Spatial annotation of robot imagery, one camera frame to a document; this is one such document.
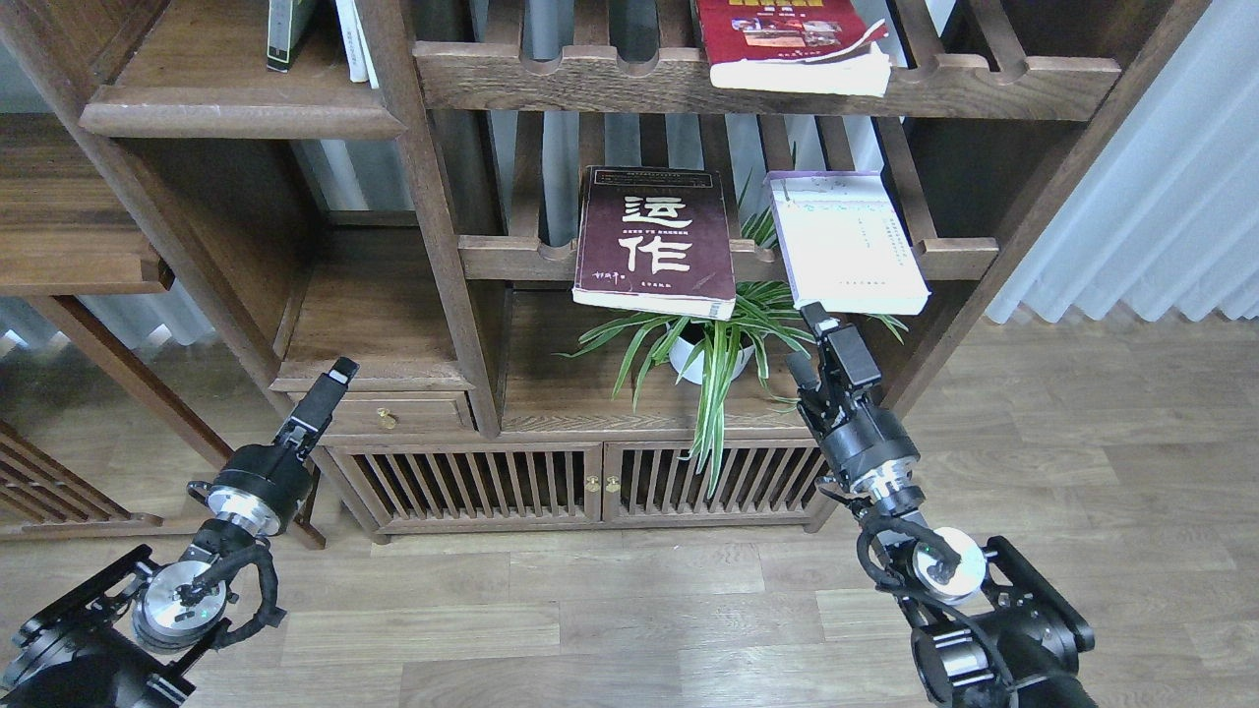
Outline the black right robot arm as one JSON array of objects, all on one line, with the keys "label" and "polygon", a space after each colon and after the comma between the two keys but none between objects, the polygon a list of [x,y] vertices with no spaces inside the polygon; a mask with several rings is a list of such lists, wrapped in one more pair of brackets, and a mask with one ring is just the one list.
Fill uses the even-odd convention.
[{"label": "black right robot arm", "polygon": [[919,461],[900,420],[878,404],[881,372],[857,328],[820,304],[802,317],[817,355],[789,355],[799,413],[830,474],[815,486],[854,514],[856,556],[910,626],[918,677],[939,707],[1092,707],[1076,673],[1097,636],[1003,537],[985,544],[930,528]]}]

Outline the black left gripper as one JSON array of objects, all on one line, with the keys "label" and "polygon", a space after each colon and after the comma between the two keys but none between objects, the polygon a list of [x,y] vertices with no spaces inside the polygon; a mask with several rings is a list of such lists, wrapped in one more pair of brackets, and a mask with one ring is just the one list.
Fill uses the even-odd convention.
[{"label": "black left gripper", "polygon": [[292,409],[273,443],[237,448],[214,480],[189,482],[190,498],[206,505],[217,519],[232,520],[252,535],[283,533],[312,489],[308,454],[329,430],[334,407],[358,370],[355,360],[337,358]]}]

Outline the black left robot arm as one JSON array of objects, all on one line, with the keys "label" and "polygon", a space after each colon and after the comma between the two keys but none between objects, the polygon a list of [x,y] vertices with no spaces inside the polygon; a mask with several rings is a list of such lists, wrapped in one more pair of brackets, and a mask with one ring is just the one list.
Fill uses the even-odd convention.
[{"label": "black left robot arm", "polygon": [[269,538],[311,493],[308,454],[356,373],[341,357],[273,442],[237,448],[214,480],[189,484],[210,518],[179,561],[157,564],[141,544],[28,619],[13,639],[20,653],[3,677],[3,704],[179,707],[204,654],[281,624]]}]

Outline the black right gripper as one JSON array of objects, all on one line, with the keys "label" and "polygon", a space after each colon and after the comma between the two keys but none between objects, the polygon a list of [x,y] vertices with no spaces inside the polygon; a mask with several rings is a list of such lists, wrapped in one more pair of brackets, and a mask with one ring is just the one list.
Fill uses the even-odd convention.
[{"label": "black right gripper", "polygon": [[815,335],[818,372],[806,351],[792,351],[786,362],[799,391],[799,412],[838,489],[872,501],[922,501],[922,488],[912,481],[922,455],[900,420],[872,403],[883,374],[859,329],[820,302],[806,304],[801,315]]}]

